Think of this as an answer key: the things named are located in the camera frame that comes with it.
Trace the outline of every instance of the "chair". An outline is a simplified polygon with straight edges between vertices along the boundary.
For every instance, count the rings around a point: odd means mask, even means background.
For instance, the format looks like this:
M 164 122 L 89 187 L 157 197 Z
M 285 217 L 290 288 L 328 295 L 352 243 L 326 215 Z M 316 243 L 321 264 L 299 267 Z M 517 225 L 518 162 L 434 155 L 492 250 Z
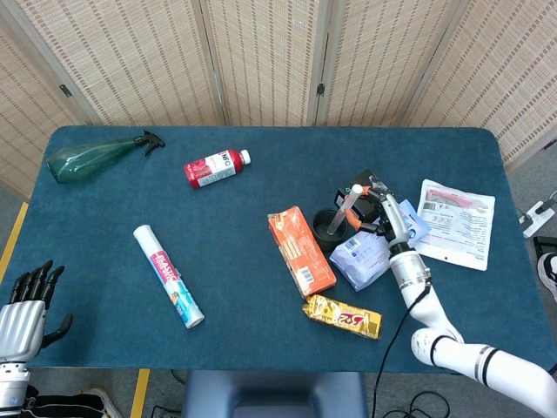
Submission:
M 367 418 L 361 373 L 188 373 L 183 418 Z

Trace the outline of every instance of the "white packet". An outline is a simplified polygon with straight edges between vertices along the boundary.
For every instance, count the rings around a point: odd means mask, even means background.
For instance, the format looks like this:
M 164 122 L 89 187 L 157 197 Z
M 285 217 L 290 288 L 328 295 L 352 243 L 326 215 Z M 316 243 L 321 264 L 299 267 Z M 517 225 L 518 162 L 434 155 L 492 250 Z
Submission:
M 418 217 L 408 200 L 399 203 L 404 223 L 410 233 L 408 244 L 414 246 L 430 230 Z M 371 285 L 389 269 L 389 245 L 385 237 L 360 231 L 337 246 L 329 260 L 340 270 L 356 292 Z
M 447 263 L 487 270 L 494 207 L 494 196 L 424 180 L 418 215 L 432 230 L 416 244 L 416 250 Z

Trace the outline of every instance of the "black cup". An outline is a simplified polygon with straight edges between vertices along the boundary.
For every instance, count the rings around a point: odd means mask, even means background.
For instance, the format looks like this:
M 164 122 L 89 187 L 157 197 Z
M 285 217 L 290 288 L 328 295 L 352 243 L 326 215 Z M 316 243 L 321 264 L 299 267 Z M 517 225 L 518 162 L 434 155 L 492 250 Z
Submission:
M 337 231 L 331 235 L 327 232 L 327 228 L 331 224 L 337 211 L 334 209 L 323 209 L 315 214 L 312 220 L 312 233 L 317 241 L 319 248 L 323 253 L 330 253 L 335 246 L 341 244 L 345 240 L 348 223 L 346 218 L 342 220 Z

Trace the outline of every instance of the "spray nozzle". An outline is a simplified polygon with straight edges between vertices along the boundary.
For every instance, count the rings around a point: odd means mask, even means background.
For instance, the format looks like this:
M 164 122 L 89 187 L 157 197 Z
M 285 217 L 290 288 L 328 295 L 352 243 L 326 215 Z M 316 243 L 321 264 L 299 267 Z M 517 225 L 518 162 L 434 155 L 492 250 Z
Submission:
M 147 157 L 149 155 L 149 153 L 151 151 L 153 151 L 155 148 L 159 147 L 159 146 L 165 146 L 164 141 L 159 138 L 157 135 L 155 135 L 154 133 L 150 133 L 148 131 L 144 131 L 144 134 L 141 135 L 140 137 L 136 137 L 134 138 L 136 141 L 136 145 L 137 146 L 143 146 L 147 143 L 149 143 L 149 145 L 147 146 L 147 150 L 145 151 L 145 156 Z

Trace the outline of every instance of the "robotic arm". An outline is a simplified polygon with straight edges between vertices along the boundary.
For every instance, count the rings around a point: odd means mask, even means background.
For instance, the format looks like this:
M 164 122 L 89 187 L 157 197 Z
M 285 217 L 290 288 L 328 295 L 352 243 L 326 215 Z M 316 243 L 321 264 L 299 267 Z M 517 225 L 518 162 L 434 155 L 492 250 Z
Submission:
M 48 275 L 51 267 L 52 261 L 48 261 L 31 273 L 22 274 L 8 304 L 0 311 L 0 417 L 19 416 L 30 378 L 25 363 L 70 329 L 73 316 L 67 315 L 57 331 L 44 335 L 50 300 L 64 271 L 60 266 Z
M 416 358 L 431 366 L 464 374 L 526 405 L 546 418 L 557 418 L 557 382 L 543 368 L 485 344 L 465 344 L 446 317 L 431 284 L 431 274 L 419 254 L 408 245 L 408 230 L 391 192 L 364 187 L 362 196 L 379 202 L 379 225 L 365 224 L 352 210 L 346 220 L 357 231 L 384 235 L 393 274 L 410 315 L 427 328 L 412 336 Z

